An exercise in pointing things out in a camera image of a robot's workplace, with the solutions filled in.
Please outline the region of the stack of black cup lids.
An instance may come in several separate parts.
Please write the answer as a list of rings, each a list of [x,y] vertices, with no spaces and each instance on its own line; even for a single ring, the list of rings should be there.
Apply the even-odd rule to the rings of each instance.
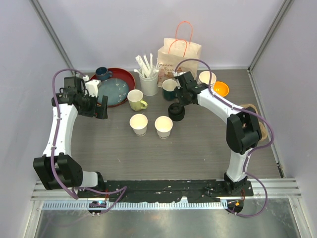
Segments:
[[[181,121],[185,117],[185,108],[180,103],[172,103],[168,107],[168,116],[172,121]]]

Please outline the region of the white paper cup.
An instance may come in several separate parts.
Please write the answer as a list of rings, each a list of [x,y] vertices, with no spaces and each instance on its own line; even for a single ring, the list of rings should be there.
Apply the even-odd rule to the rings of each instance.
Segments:
[[[161,139],[167,139],[173,128],[173,121],[167,116],[160,116],[155,121],[157,134]]]
[[[135,114],[129,124],[137,136],[144,136],[147,131],[148,119],[144,114]]]

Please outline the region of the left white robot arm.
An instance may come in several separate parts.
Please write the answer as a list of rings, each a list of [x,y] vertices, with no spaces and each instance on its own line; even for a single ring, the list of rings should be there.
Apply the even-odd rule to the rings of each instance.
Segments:
[[[98,103],[100,80],[88,77],[66,77],[64,87],[52,98],[53,123],[48,143],[33,168],[47,190],[88,187],[95,198],[102,197],[106,186],[99,172],[87,172],[72,158],[71,140],[78,116],[107,118],[107,96]]]

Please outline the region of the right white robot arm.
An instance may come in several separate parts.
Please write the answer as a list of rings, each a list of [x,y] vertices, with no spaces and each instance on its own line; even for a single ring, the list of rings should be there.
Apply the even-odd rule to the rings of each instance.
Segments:
[[[174,73],[175,88],[182,106],[196,104],[208,109],[226,124],[226,143],[231,150],[229,167],[224,174],[224,191],[230,196],[246,184],[246,168],[251,151],[262,137],[259,120],[253,108],[235,105],[214,92],[205,83],[198,84],[190,72]]]

